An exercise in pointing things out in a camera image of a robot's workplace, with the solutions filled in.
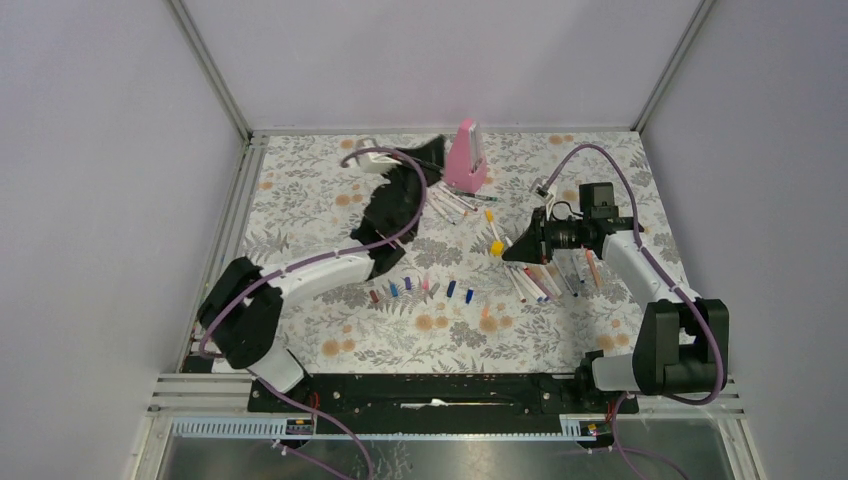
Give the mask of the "blue capped white marker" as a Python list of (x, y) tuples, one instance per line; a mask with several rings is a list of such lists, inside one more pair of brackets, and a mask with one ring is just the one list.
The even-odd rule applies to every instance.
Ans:
[(429, 196), (427, 198), (427, 204), (435, 212), (437, 212), (448, 224), (455, 225), (455, 221), (453, 220), (451, 215), (441, 206), (441, 204), (439, 203), (437, 198), (435, 198), (433, 196)]

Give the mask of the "grey white marker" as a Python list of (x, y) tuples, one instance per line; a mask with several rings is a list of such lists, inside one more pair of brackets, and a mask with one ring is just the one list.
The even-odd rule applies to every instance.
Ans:
[(546, 285), (550, 288), (551, 292), (555, 295), (556, 298), (560, 298), (562, 296), (562, 290), (557, 285), (555, 279), (551, 276), (549, 270), (545, 265), (539, 267), (542, 276), (545, 279)]

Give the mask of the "red brown capped marker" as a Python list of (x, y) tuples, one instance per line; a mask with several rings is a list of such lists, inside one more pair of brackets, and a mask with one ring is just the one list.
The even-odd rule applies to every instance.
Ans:
[(522, 287), (520, 286), (518, 278), (515, 276), (515, 272), (507, 265), (504, 266), (504, 269), (506, 271), (506, 274), (507, 274), (509, 280), (511, 281), (511, 283), (513, 285), (513, 289), (515, 290), (516, 295), (519, 298), (519, 301), (521, 303), (526, 303), (527, 298), (524, 295), (524, 291), (522, 290)]

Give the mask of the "purple capped white marker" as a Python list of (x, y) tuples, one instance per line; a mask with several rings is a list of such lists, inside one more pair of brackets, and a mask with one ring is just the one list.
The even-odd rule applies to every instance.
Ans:
[(529, 271), (527, 271), (526, 269), (522, 269), (520, 271), (520, 275), (522, 280), (525, 282), (525, 285), (533, 292), (533, 295), (538, 302), (546, 302), (549, 300), (549, 296), (537, 284), (537, 282), (534, 280)]

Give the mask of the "dark blue capped marker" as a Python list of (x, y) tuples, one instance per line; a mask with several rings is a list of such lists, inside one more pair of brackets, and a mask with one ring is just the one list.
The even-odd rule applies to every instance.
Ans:
[(570, 279), (569, 275), (567, 274), (567, 272), (566, 272), (566, 270), (565, 270), (565, 267), (563, 266), (562, 262), (561, 262), (561, 261), (559, 261), (559, 260), (558, 260), (558, 259), (556, 259), (556, 258), (554, 258), (554, 259), (552, 260), (552, 262), (553, 262), (553, 264), (554, 264), (555, 268), (557, 269), (557, 271), (558, 271), (558, 273), (559, 273), (560, 277), (562, 278), (564, 285), (565, 285), (565, 286), (566, 286), (566, 288), (569, 290), (569, 292), (571, 293), (571, 295), (572, 295), (573, 297), (575, 297), (575, 298), (578, 298), (578, 297), (579, 297), (579, 291), (578, 291), (578, 288), (577, 288), (577, 286), (576, 286), (576, 285), (575, 285), (575, 284), (571, 281), (571, 279)]

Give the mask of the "dark green marker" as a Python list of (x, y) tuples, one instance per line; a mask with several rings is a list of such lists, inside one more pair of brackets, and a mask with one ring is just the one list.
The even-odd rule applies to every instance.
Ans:
[(457, 191), (456, 194), (459, 195), (459, 196), (474, 198), (474, 199), (477, 199), (477, 200), (488, 201), (488, 202), (497, 202), (499, 200), (499, 198), (496, 197), (496, 196), (484, 195), (484, 194), (479, 194), (479, 193)]

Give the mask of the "pink translucent marker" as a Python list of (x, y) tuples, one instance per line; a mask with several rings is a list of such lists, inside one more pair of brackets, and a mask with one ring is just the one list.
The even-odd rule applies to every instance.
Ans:
[(534, 274), (534, 272), (530, 268), (525, 268), (524, 272), (529, 280), (535, 285), (537, 290), (544, 295), (546, 301), (550, 301), (555, 298), (555, 295), (547, 288), (544, 282)]

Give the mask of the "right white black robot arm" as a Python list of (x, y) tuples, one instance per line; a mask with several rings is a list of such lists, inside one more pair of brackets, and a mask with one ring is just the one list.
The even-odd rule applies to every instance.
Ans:
[(716, 399), (727, 381), (729, 311), (674, 281), (641, 240), (635, 215), (623, 216), (609, 182), (579, 188), (577, 216), (536, 208), (503, 260), (545, 265), (558, 250), (587, 249), (623, 281), (643, 317), (630, 354), (587, 354), (575, 371), (575, 402), (597, 412), (614, 392), (664, 396), (689, 405)]

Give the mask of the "magenta capped white marker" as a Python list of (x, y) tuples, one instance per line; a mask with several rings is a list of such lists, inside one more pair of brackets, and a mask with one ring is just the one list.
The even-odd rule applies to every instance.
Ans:
[(466, 210), (470, 210), (470, 211), (474, 211), (474, 212), (477, 212), (477, 211), (478, 211), (478, 208), (477, 208), (476, 206), (472, 205), (472, 204), (471, 204), (471, 203), (469, 203), (468, 201), (464, 200), (464, 199), (463, 199), (463, 198), (461, 198), (460, 196), (458, 196), (458, 195), (456, 195), (455, 193), (453, 193), (453, 192), (452, 192), (452, 191), (451, 191), (451, 190), (450, 190), (447, 186), (445, 186), (445, 185), (440, 185), (440, 188), (442, 189), (442, 191), (443, 191), (443, 192), (444, 192), (447, 196), (449, 196), (450, 198), (452, 198), (453, 200), (455, 200), (456, 202), (458, 202), (459, 204), (461, 204), (461, 205), (462, 205), (462, 206), (463, 206)]

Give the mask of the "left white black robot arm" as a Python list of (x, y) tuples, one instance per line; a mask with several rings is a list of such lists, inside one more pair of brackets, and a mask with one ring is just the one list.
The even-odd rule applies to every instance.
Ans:
[(418, 233), (429, 189), (443, 177), (446, 139), (439, 135), (412, 148), (365, 144), (340, 165), (384, 180), (350, 236), (328, 252), (270, 266), (235, 258), (196, 313), (203, 329), (199, 355), (261, 378), (288, 411), (307, 404), (311, 387), (305, 369), (276, 339), (282, 313), (336, 288), (380, 277), (403, 258), (405, 245)]

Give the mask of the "orange brown marker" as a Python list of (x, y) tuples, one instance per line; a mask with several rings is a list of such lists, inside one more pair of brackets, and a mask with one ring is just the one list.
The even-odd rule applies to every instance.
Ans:
[(590, 249), (585, 249), (584, 254), (593, 282), (597, 289), (601, 289), (601, 287), (603, 286), (603, 280), (596, 264), (594, 254)]

